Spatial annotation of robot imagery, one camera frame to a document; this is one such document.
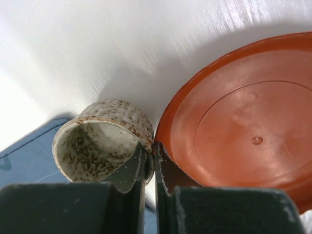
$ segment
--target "blue cloth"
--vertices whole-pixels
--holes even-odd
[[[68,182],[52,156],[52,141],[68,118],[55,119],[0,153],[0,188],[12,183]],[[156,215],[145,211],[144,233],[156,234]]]

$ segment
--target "raised dot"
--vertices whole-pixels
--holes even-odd
[[[252,139],[252,143],[254,145],[259,145],[263,142],[263,138],[260,136],[256,136],[255,138]]]

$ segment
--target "white surface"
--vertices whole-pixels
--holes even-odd
[[[138,106],[156,128],[207,64],[309,30],[310,0],[0,0],[0,151],[103,98]]]

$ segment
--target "speckled ceramic ring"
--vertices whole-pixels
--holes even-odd
[[[64,124],[53,140],[55,163],[72,182],[105,179],[127,161],[140,142],[152,153],[153,127],[128,102],[108,99],[88,106]]]

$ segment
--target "orange plastic lid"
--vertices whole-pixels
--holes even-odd
[[[156,133],[204,186],[285,190],[312,209],[312,33],[265,39],[197,73]]]

